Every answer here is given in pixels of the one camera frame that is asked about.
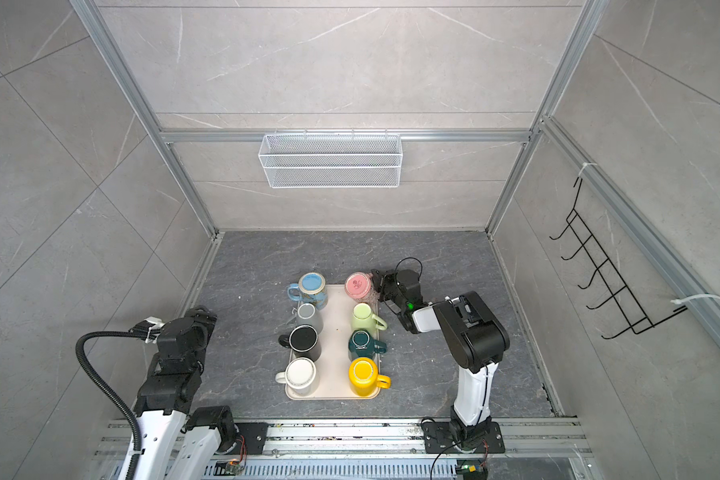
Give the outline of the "pink mug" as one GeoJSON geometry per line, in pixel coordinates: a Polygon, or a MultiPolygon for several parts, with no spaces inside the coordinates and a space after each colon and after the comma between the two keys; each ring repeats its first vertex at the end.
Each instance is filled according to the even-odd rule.
{"type": "Polygon", "coordinates": [[[356,302],[367,303],[373,296],[372,275],[365,272],[352,273],[345,281],[345,292],[356,302]]]}

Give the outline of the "light green mug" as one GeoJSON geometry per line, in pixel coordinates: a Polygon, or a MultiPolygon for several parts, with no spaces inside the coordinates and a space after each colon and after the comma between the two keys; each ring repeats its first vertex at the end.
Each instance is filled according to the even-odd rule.
{"type": "Polygon", "coordinates": [[[371,335],[378,331],[385,331],[388,324],[385,320],[374,313],[367,303],[358,303],[353,308],[351,326],[353,330],[365,330],[371,335]]]}

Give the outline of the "blue butterfly mug yellow inside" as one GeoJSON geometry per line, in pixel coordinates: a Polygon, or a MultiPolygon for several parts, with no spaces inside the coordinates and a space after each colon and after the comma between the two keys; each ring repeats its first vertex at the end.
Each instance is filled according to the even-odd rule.
{"type": "Polygon", "coordinates": [[[328,303],[326,280],[317,272],[304,274],[297,283],[289,285],[286,294],[291,301],[309,303],[322,310],[328,303]]]}

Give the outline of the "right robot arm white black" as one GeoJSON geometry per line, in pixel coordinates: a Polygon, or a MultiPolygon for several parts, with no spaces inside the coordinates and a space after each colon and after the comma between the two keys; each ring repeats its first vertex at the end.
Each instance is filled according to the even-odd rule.
{"type": "Polygon", "coordinates": [[[427,422],[423,430],[432,439],[443,438],[444,451],[471,450],[499,438],[499,427],[491,417],[490,392],[510,337],[477,292],[428,303],[421,294],[420,277],[409,269],[374,270],[371,281],[380,302],[396,305],[392,312],[405,330],[442,333],[459,367],[457,396],[449,422],[427,422]]]}

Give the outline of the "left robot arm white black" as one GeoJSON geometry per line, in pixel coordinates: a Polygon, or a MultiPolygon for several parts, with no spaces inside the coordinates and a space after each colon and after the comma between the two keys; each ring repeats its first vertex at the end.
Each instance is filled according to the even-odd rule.
{"type": "Polygon", "coordinates": [[[131,430],[121,479],[199,479],[214,455],[241,445],[228,406],[190,410],[216,322],[216,314],[197,306],[171,321],[149,317],[128,331],[95,331],[77,340],[75,354],[82,370],[124,415],[131,430]],[[96,338],[132,338],[157,346],[133,406],[89,361],[85,344],[96,338]]]}

